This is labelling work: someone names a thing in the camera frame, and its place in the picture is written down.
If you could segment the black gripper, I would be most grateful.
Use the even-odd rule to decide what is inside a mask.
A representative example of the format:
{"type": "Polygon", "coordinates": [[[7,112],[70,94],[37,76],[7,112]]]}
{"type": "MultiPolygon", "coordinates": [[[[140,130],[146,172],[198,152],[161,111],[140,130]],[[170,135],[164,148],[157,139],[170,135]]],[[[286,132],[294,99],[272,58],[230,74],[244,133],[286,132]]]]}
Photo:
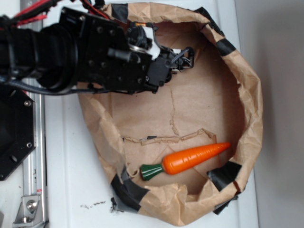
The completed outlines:
{"type": "Polygon", "coordinates": [[[76,42],[77,81],[107,92],[156,93],[171,73],[194,67],[193,48],[160,48],[152,23],[132,22],[124,30],[115,21],[64,7],[59,25],[76,42]]]}

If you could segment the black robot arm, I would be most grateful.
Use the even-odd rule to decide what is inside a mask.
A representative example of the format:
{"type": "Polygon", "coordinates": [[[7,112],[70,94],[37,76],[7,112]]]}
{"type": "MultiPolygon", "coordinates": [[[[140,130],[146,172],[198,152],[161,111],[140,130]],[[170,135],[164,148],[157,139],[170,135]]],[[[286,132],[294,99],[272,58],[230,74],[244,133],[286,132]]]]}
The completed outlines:
{"type": "Polygon", "coordinates": [[[43,95],[156,93],[173,71],[194,65],[194,50],[161,46],[152,23],[118,23],[63,8],[39,32],[0,19],[0,82],[43,95]]]}

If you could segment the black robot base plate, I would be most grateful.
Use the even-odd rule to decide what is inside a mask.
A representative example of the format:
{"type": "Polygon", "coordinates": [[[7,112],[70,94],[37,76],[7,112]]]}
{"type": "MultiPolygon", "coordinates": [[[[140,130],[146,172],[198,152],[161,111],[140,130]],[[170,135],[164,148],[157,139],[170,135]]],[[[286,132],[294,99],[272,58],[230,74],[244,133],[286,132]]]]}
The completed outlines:
{"type": "Polygon", "coordinates": [[[22,90],[0,86],[0,180],[35,149],[35,102],[22,90]]]}

